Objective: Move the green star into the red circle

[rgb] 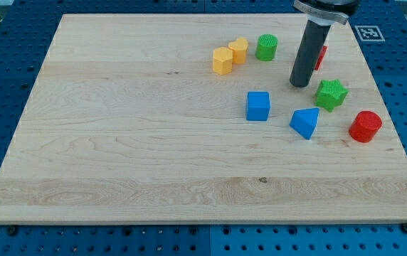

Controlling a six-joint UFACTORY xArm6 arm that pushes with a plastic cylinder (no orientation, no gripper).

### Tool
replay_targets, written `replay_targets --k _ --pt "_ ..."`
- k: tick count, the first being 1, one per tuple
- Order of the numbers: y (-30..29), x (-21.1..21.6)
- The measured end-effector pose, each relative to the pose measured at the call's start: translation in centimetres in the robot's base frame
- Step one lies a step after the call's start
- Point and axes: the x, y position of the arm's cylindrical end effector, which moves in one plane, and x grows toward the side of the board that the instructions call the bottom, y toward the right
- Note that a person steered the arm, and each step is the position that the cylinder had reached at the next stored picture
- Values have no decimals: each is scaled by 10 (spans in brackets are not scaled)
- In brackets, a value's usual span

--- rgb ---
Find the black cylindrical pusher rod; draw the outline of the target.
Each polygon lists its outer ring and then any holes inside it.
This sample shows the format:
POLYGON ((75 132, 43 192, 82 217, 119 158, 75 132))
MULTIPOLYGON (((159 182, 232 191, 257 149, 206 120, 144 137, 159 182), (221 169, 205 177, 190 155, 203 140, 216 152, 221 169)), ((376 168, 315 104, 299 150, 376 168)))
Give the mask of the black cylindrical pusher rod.
POLYGON ((314 21, 307 21, 290 74, 290 83, 293 86, 307 87, 309 85, 330 28, 330 25, 322 26, 314 21))

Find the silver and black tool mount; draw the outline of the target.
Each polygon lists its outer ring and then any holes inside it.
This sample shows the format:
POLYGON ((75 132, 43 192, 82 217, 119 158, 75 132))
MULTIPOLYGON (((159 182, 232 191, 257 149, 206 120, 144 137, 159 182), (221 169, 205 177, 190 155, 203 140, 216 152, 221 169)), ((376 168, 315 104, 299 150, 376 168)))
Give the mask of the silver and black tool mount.
POLYGON ((344 25, 360 3, 360 0, 294 0, 293 7, 318 25, 344 25))

